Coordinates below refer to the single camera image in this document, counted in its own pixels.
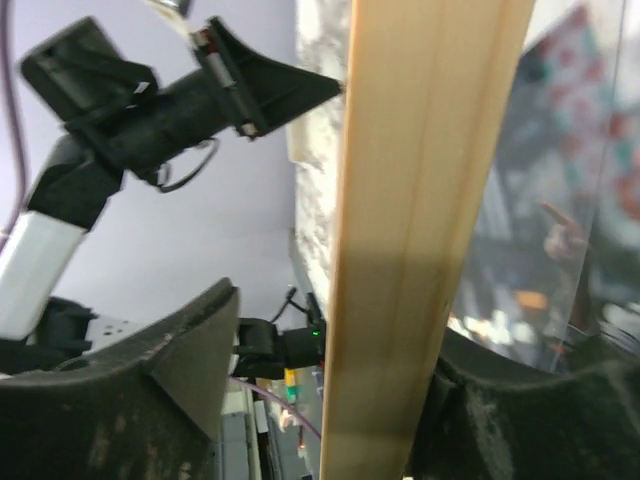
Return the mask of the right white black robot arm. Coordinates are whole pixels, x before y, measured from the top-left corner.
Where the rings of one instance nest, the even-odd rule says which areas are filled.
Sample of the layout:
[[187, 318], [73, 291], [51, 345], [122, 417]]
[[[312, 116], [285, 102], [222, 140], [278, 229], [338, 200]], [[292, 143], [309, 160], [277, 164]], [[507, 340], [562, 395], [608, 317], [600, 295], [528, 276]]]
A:
[[[279, 332], [238, 314], [228, 280], [102, 350], [95, 314], [51, 298], [36, 340], [1, 344], [5, 479], [207, 479], [229, 377], [319, 365], [317, 310]], [[635, 479], [639, 366], [556, 377], [445, 336], [411, 452], [417, 479]]]

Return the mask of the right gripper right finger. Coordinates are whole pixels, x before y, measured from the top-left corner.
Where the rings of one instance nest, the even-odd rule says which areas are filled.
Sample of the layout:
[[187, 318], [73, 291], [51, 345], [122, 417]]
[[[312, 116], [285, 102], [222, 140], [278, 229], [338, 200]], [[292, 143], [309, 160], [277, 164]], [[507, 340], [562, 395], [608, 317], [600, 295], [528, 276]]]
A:
[[639, 360], [584, 342], [537, 370], [447, 331], [408, 461], [416, 479], [636, 479]]

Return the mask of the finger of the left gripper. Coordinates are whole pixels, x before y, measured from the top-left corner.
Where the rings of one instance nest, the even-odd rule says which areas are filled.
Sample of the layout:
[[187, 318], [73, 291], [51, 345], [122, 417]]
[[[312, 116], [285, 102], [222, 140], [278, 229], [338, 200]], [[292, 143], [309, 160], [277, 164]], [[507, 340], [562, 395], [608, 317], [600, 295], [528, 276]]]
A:
[[342, 93], [333, 78], [268, 58], [214, 16], [192, 33], [193, 53], [236, 132], [266, 136]]

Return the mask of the light wooden picture frame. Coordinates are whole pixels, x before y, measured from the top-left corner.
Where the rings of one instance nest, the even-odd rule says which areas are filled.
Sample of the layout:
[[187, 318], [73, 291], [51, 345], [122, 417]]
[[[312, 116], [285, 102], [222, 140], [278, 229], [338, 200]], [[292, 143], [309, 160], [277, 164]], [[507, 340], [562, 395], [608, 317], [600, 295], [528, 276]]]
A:
[[398, 479], [496, 147], [530, 1], [357, 1], [320, 475]]

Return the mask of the colour photo print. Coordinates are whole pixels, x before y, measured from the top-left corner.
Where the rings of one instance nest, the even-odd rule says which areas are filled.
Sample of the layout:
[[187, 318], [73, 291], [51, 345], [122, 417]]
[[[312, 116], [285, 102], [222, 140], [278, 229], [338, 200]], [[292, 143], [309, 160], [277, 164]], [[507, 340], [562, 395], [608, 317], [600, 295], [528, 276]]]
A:
[[639, 353], [639, 5], [539, 1], [450, 315], [566, 374]]

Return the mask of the clear frame glass pane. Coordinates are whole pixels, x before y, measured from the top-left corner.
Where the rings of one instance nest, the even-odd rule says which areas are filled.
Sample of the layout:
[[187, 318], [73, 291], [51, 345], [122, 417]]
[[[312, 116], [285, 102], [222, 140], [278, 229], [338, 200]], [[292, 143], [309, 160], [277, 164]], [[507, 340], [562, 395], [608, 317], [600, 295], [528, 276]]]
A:
[[562, 351], [639, 357], [639, 121], [619, 100], [627, 6], [575, 1], [539, 45], [569, 212], [544, 248], [571, 297]]

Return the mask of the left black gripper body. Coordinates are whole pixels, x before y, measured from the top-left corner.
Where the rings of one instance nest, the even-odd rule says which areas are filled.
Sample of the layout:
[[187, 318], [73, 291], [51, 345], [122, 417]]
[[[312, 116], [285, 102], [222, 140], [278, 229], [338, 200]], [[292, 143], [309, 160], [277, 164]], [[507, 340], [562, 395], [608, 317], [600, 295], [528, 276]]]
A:
[[239, 77], [257, 52], [218, 18], [196, 37], [198, 68], [166, 87], [152, 67], [125, 58], [92, 17], [31, 50], [20, 72], [66, 132], [66, 150], [47, 161], [35, 194], [112, 195], [126, 172], [158, 184], [166, 162], [226, 128], [256, 137], [259, 120]]

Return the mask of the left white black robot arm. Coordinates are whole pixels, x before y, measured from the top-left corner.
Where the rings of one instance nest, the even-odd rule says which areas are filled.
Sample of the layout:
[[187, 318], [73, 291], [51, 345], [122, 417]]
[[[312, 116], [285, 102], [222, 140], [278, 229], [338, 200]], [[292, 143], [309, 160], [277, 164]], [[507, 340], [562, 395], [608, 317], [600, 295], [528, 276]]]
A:
[[126, 174], [173, 192], [169, 163], [184, 151], [217, 149], [229, 128], [259, 139], [341, 93], [334, 78], [251, 49], [218, 17], [186, 37], [198, 66], [167, 87], [90, 16], [22, 59], [22, 77], [64, 134], [1, 253], [3, 373], [48, 370], [90, 350], [93, 312], [52, 292]]

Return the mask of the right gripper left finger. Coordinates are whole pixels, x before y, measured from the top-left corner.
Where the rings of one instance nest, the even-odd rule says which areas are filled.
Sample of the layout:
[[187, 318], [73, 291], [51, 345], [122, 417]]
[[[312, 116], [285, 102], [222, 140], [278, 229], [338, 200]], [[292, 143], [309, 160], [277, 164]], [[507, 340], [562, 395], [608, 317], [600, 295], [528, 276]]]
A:
[[1, 383], [5, 479], [206, 479], [239, 325], [222, 279], [180, 310]]

